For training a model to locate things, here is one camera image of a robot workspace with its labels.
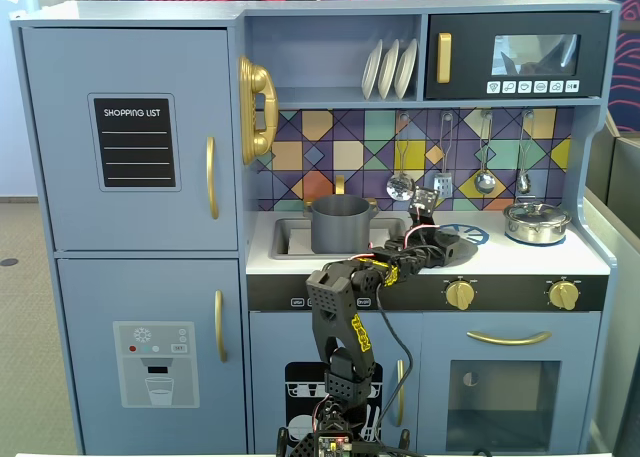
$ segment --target white plate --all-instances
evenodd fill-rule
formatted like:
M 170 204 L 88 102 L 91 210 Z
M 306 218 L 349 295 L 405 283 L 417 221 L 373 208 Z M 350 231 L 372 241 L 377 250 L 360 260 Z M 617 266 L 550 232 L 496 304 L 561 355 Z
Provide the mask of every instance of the white plate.
M 398 42 L 398 39 L 394 40 L 389 52 L 387 52 L 387 55 L 384 56 L 384 60 L 382 61 L 380 77 L 378 77 L 378 91 L 380 92 L 380 97 L 383 99 L 387 98 L 387 94 L 391 88 L 391 82 L 393 82 L 393 73 L 396 71 L 396 63 L 398 62 L 399 47 L 400 42 Z
M 411 74 L 413 73 L 413 67 L 416 63 L 416 55 L 418 53 L 418 41 L 413 39 L 404 51 L 400 62 L 398 62 L 398 70 L 396 71 L 396 78 L 393 81 L 393 88 L 396 89 L 396 95 L 399 99 L 404 97 L 407 87 L 409 87 L 409 81 L 411 80 Z
M 364 98 L 371 96 L 373 85 L 378 75 L 378 67 L 380 66 L 380 56 L 382 55 L 382 39 L 378 41 L 376 48 L 371 51 L 367 59 L 367 65 L 364 66 L 364 74 L 362 75 L 362 93 Z

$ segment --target silver pot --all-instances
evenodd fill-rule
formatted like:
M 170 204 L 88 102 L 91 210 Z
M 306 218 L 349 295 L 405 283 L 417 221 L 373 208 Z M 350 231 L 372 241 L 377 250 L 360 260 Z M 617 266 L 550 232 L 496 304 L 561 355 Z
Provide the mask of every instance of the silver pot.
M 357 254 L 369 248 L 377 205 L 355 195 L 327 195 L 305 211 L 311 218 L 311 250 L 316 254 Z
M 540 202 L 515 203 L 503 211 L 505 234 L 525 244 L 556 244 L 564 238 L 571 216 L 565 210 Z

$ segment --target stove burner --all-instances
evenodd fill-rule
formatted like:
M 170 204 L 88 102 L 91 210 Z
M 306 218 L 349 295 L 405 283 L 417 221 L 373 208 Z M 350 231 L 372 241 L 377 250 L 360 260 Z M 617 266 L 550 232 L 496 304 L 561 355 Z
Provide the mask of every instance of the stove burner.
M 480 227 L 476 227 L 475 225 L 467 225 L 467 224 L 444 224 L 440 226 L 440 230 L 444 229 L 453 229 L 455 230 L 460 237 L 469 242 L 482 245 L 489 242 L 489 233 L 481 229 Z

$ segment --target play kitchen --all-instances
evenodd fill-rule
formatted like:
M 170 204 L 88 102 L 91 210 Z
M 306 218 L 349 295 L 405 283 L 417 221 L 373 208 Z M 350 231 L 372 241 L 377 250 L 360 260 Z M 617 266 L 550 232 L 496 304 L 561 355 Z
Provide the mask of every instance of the play kitchen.
M 12 23 L 79 449 L 297 445 L 328 390 L 307 278 L 384 247 L 420 267 L 355 300 L 362 439 L 585 452 L 616 262 L 582 200 L 619 6 L 196 7 Z

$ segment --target blue cabinet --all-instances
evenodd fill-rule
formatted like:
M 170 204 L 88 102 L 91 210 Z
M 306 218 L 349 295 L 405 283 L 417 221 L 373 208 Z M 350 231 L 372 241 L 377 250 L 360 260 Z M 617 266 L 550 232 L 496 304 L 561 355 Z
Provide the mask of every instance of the blue cabinet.
M 238 248 L 225 30 L 22 35 L 56 250 Z
M 403 367 L 407 370 L 408 361 L 380 314 L 361 313 L 360 317 L 369 333 L 375 360 L 381 367 L 374 375 L 367 424 L 363 429 L 365 439 L 371 439 L 371 429 L 382 411 L 380 404 L 386 404 L 398 383 L 398 361 L 402 361 L 401 373 Z M 381 435 L 385 443 L 395 447 L 402 429 L 409 429 L 411 448 L 415 450 L 422 315 L 390 313 L 389 317 L 413 354 L 414 369 L 404 386 L 404 405 L 393 404 L 382 422 Z M 289 427 L 291 444 L 311 431 L 313 407 L 326 395 L 323 367 L 318 362 L 311 313 L 255 312 L 250 316 L 250 326 L 255 452 L 273 453 L 278 428 Z
M 244 454 L 234 260 L 59 260 L 87 454 Z
M 600 313 L 424 314 L 418 452 L 576 454 Z

